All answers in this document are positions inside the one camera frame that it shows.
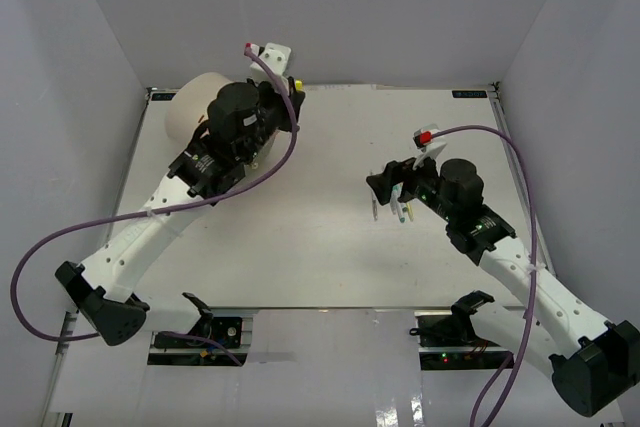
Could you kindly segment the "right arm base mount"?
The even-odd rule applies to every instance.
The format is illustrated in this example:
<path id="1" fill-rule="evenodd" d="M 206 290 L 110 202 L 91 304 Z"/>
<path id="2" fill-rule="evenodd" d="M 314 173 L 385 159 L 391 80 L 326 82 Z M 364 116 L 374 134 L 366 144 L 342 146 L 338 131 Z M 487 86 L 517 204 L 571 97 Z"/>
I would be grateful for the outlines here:
<path id="1" fill-rule="evenodd" d="M 472 291 L 443 313 L 416 313 L 408 334 L 417 340 L 422 371 L 495 370 L 504 361 L 513 366 L 510 352 L 480 338 L 471 325 L 471 316 L 494 298 Z"/>

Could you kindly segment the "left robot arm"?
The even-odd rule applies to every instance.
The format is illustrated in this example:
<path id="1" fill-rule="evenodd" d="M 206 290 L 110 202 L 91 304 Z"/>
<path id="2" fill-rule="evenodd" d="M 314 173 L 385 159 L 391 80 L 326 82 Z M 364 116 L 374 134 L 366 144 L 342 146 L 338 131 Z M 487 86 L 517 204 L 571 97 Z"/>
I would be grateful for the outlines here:
<path id="1" fill-rule="evenodd" d="M 191 346 L 209 339 L 213 314 L 197 296 L 184 292 L 161 301 L 140 297 L 136 287 L 184 230 L 238 192 L 278 133 L 292 132 L 304 99 L 294 78 L 279 91 L 269 81 L 230 82 L 218 74 L 197 77 L 173 97 L 174 112 L 197 116 L 187 122 L 185 149 L 135 218 L 94 254 L 55 272 L 107 345 L 121 345 L 139 331 L 176 332 Z"/>

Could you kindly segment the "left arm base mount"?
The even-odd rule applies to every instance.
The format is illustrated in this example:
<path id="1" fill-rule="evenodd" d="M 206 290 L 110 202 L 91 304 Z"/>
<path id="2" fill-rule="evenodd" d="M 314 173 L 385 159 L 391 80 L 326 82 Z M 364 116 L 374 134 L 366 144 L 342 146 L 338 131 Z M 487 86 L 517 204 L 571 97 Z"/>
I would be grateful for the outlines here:
<path id="1" fill-rule="evenodd" d="M 184 293 L 199 320 L 187 334 L 157 333 L 147 364 L 173 367 L 242 367 L 251 344 L 249 318 L 221 315 L 191 293 Z"/>

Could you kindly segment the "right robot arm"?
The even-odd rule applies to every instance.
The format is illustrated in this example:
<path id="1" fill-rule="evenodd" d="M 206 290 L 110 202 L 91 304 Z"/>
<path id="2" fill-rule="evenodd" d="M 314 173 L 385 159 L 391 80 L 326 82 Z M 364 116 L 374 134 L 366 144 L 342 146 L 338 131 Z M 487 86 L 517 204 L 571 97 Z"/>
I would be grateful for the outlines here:
<path id="1" fill-rule="evenodd" d="M 485 204 L 484 182 L 473 163 L 391 161 L 366 182 L 382 205 L 397 195 L 430 208 L 445 221 L 456 250 L 526 306 L 533 320 L 525 358 L 577 414 L 593 417 L 638 384 L 638 328 L 610 321 L 534 266 L 513 227 Z"/>

